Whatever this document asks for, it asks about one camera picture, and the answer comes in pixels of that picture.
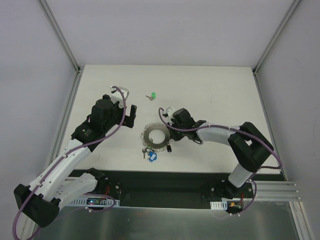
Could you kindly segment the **key with black tag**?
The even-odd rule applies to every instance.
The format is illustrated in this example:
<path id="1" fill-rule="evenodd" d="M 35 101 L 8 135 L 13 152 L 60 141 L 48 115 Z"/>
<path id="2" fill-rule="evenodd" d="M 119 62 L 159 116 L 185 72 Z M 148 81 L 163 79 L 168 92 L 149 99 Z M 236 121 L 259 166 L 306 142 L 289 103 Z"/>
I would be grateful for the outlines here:
<path id="1" fill-rule="evenodd" d="M 167 144 L 166 149 L 167 149 L 167 152 L 168 152 L 168 153 L 171 153 L 171 152 L 172 152 L 172 147 L 171 147 L 170 144 Z"/>

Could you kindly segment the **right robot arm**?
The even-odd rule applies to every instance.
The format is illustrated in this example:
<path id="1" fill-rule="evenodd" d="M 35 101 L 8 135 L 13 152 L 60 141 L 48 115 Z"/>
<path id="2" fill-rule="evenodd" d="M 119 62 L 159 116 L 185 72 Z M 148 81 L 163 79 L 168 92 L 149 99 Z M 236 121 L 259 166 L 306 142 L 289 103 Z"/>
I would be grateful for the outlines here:
<path id="1" fill-rule="evenodd" d="M 274 150 L 251 122 L 230 128 L 217 126 L 205 120 L 195 121 L 185 108 L 175 110 L 171 107 L 162 116 L 167 118 L 170 137 L 176 142 L 187 137 L 197 144 L 214 142 L 231 147 L 238 164 L 227 179 L 225 192 L 233 198 L 242 193 L 244 183 Z"/>

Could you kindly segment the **metal key organizer ring disc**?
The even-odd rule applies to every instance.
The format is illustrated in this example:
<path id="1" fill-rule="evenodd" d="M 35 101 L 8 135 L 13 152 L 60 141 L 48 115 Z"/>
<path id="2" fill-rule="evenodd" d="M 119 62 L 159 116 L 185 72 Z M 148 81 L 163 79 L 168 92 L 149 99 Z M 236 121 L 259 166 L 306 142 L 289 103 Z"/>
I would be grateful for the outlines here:
<path id="1" fill-rule="evenodd" d="M 163 152 L 170 144 L 170 132 L 162 123 L 150 123 L 144 127 L 140 138 L 144 147 Z"/>

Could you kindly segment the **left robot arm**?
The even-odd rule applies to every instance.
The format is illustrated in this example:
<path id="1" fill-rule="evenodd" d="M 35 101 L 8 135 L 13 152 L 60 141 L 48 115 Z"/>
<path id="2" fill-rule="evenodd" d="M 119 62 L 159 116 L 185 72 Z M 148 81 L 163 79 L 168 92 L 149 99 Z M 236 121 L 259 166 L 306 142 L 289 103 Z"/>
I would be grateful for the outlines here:
<path id="1" fill-rule="evenodd" d="M 131 106 L 126 115 L 125 89 L 97 100 L 86 120 L 79 125 L 65 148 L 35 180 L 28 185 L 19 184 L 13 191 L 17 206 L 39 227 L 45 228 L 58 216 L 60 210 L 81 195 L 93 192 L 96 195 L 110 193 L 107 177 L 99 170 L 90 168 L 77 180 L 62 183 L 107 137 L 113 127 L 133 128 L 137 107 Z"/>

